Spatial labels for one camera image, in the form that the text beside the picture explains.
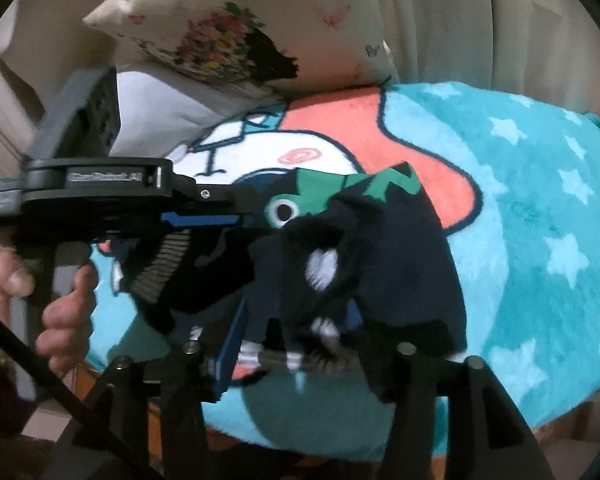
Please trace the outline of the person's left hand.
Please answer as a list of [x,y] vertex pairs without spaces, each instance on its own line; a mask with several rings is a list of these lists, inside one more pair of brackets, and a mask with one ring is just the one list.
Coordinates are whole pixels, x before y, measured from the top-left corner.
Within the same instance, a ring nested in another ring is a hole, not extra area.
[[[44,330],[35,341],[35,350],[60,378],[82,362],[90,348],[97,284],[97,271],[89,261],[76,271],[70,294],[54,300],[43,311]],[[33,278],[15,253],[0,252],[0,321],[10,326],[12,298],[24,298],[33,291]]]

